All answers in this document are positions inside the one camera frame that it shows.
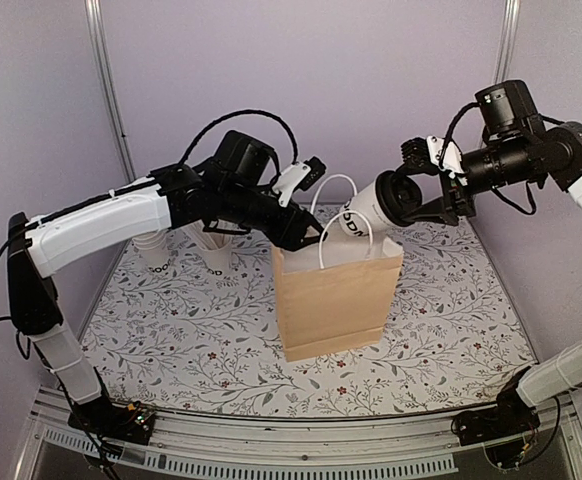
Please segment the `black cup lid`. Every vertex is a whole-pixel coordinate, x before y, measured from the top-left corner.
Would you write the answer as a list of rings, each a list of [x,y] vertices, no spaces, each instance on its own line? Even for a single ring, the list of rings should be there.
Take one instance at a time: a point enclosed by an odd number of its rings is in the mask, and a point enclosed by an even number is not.
[[[422,192],[411,178],[397,171],[384,171],[376,178],[375,194],[382,213],[391,224],[408,227],[414,223],[408,216],[422,206]]]

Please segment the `white paper coffee cup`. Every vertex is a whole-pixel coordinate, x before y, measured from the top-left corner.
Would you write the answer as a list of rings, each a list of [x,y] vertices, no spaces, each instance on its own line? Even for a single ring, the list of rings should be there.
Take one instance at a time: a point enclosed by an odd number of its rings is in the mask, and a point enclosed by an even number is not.
[[[368,185],[349,199],[341,207],[340,213],[339,224],[349,236],[363,237],[370,231],[376,234],[392,227],[381,208],[376,183]]]

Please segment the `brown paper bag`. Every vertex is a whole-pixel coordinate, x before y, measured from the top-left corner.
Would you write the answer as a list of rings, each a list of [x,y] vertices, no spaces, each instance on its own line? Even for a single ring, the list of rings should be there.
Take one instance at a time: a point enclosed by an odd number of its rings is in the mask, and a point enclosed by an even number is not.
[[[287,361],[376,344],[383,334],[403,263],[387,232],[356,237],[338,219],[328,236],[297,252],[271,249],[276,316]]]

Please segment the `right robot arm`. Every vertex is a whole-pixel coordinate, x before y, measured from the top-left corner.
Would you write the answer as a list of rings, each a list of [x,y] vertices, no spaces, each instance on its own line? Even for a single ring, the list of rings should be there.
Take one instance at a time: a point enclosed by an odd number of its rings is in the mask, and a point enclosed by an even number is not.
[[[483,120],[483,145],[461,152],[454,133],[472,109]],[[452,117],[442,137],[409,140],[402,155],[396,171],[396,222],[401,226],[455,225],[475,215],[474,199],[485,192],[519,210],[501,188],[519,183],[542,187],[547,180],[582,210],[582,124],[541,114],[521,79],[478,91]]]

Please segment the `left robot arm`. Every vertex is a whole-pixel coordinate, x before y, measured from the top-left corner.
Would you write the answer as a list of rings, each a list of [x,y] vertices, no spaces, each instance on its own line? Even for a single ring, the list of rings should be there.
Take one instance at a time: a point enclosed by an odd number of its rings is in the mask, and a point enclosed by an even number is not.
[[[6,261],[9,313],[6,320],[26,336],[50,372],[99,434],[119,426],[99,375],[64,323],[53,275],[65,266],[114,244],[200,222],[208,233],[262,232],[287,251],[324,238],[314,215],[293,201],[326,172],[317,157],[281,167],[275,149],[242,132],[228,131],[216,151],[188,163],[215,126],[247,115],[235,111],[213,120],[191,141],[181,159],[124,187],[32,219],[24,213],[8,223],[0,259]]]

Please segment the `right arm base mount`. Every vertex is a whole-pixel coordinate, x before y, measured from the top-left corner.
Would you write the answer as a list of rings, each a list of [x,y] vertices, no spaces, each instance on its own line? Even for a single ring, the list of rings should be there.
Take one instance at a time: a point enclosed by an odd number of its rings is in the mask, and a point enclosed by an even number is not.
[[[529,452],[540,420],[534,407],[527,406],[514,387],[505,389],[496,397],[494,407],[466,410],[457,414],[451,431],[461,446],[501,440],[516,434],[530,433],[530,440],[517,440],[486,449],[489,462],[501,469],[519,467]]]

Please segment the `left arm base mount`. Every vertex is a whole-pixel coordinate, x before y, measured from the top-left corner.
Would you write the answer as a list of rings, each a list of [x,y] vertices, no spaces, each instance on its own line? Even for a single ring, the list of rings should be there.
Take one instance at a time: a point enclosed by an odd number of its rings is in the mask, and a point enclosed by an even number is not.
[[[110,479],[117,479],[109,456],[120,455],[122,450],[109,444],[107,439],[147,445],[154,430],[156,410],[140,401],[115,405],[106,389],[95,400],[78,404],[62,381],[59,386],[70,408],[68,425],[86,434],[95,448],[98,468]]]

